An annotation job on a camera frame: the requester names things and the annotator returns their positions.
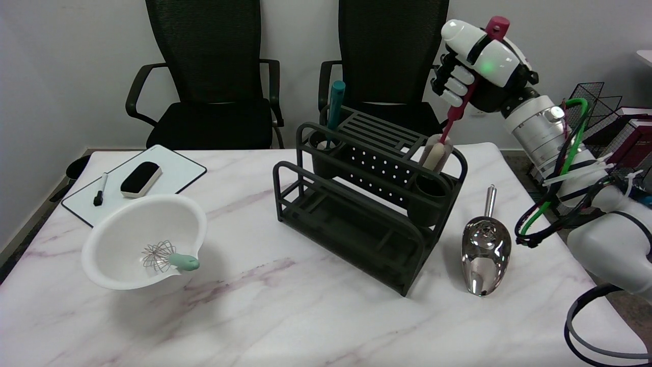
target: teal brush handle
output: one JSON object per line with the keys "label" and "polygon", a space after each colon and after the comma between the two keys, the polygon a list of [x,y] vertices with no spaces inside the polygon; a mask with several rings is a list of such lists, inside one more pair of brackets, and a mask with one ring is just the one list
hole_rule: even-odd
{"label": "teal brush handle", "polygon": [[[341,80],[333,82],[331,87],[331,109],[329,110],[328,125],[329,130],[337,129],[340,125],[340,111],[342,110],[342,103],[344,102],[344,90],[346,84]],[[331,138],[326,138],[326,148],[330,148]]]}
{"label": "teal brush handle", "polygon": [[184,270],[186,272],[191,272],[197,270],[200,267],[200,261],[196,257],[190,255],[181,255],[179,253],[173,253],[168,257],[168,261],[172,266],[176,266],[179,270]]}

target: robot finger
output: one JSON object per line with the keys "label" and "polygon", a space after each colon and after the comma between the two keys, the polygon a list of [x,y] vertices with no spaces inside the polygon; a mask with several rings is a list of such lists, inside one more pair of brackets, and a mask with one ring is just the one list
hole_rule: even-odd
{"label": "robot finger", "polygon": [[456,66],[455,69],[453,69],[451,75],[467,86],[470,86],[475,81],[473,74],[471,74],[471,72],[463,66]]}
{"label": "robot finger", "polygon": [[462,105],[462,98],[448,89],[441,94],[441,98],[453,107],[459,107]]}
{"label": "robot finger", "polygon": [[455,78],[448,79],[448,82],[446,82],[445,87],[449,89],[451,92],[453,92],[454,94],[457,94],[459,96],[466,95],[466,93],[469,91],[469,88],[467,88],[464,84],[462,84],[461,81]]}

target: black utensil rack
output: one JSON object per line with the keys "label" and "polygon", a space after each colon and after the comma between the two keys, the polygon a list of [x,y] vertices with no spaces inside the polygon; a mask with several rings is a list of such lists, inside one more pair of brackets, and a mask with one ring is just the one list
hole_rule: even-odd
{"label": "black utensil rack", "polygon": [[[346,107],[341,115],[335,131],[302,124],[297,164],[274,166],[278,220],[406,296],[441,236],[466,160],[453,150],[460,176],[435,174],[410,159],[427,136]],[[327,139],[330,149],[318,148]],[[313,172],[303,167],[304,152],[312,156]],[[281,187],[281,168],[297,180]]]}

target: whisk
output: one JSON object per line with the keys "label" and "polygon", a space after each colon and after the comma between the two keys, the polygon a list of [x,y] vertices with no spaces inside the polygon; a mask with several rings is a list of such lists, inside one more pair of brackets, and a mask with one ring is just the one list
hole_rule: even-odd
{"label": "whisk", "polygon": [[197,258],[190,255],[181,255],[177,248],[170,241],[161,241],[157,245],[147,245],[143,253],[143,266],[153,268],[156,271],[165,273],[171,266],[176,266],[179,270],[191,272],[200,267]]}

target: whiteboard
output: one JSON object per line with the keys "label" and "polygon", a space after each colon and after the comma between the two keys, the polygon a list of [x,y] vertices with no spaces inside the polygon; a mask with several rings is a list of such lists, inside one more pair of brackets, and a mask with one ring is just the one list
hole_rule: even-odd
{"label": "whiteboard", "polygon": [[103,192],[104,202],[102,205],[93,205],[93,198],[100,189],[100,177],[63,199],[61,205],[86,224],[94,227],[130,201],[137,200],[124,197],[120,192],[120,185],[143,162],[154,162],[162,171],[161,176],[152,185],[146,196],[178,194],[206,173],[206,167],[199,163],[163,146],[155,145],[107,172],[108,178]]}

